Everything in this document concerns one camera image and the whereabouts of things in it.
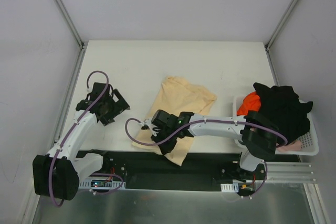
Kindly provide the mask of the cream yellow t shirt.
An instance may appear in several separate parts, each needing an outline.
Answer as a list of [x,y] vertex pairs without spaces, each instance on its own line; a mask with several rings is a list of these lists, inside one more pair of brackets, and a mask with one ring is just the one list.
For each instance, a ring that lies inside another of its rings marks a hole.
[[[161,83],[160,90],[145,119],[151,118],[159,109],[176,116],[180,112],[194,112],[196,114],[208,115],[216,100],[217,95],[206,87],[191,84],[182,77],[168,76]],[[140,130],[135,139],[143,143],[154,143],[150,137],[150,131]],[[182,166],[193,142],[194,140],[191,137],[178,139],[173,151],[164,154],[164,156],[170,162]],[[144,146],[135,142],[132,145],[158,155],[163,155],[158,146]]]

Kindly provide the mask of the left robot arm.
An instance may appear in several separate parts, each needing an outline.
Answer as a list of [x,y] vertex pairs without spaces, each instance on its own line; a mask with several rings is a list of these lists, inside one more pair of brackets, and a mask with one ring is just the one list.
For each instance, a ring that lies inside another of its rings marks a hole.
[[75,108],[68,131],[45,154],[33,160],[34,191],[40,196],[53,195],[72,200],[79,185],[90,175],[106,176],[111,164],[106,151],[91,150],[77,154],[86,140],[96,140],[100,126],[107,126],[130,106],[110,84],[95,82],[92,91]]

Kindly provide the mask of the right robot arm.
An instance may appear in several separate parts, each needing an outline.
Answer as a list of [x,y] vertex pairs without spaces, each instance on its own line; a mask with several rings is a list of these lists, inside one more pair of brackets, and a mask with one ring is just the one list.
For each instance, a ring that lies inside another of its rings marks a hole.
[[145,120],[145,125],[163,155],[173,152],[177,140],[187,137],[215,136],[240,141],[246,150],[240,156],[236,173],[242,179],[250,178],[261,161],[274,158],[280,137],[277,128],[255,111],[246,116],[221,118],[194,112],[176,116],[157,110]]

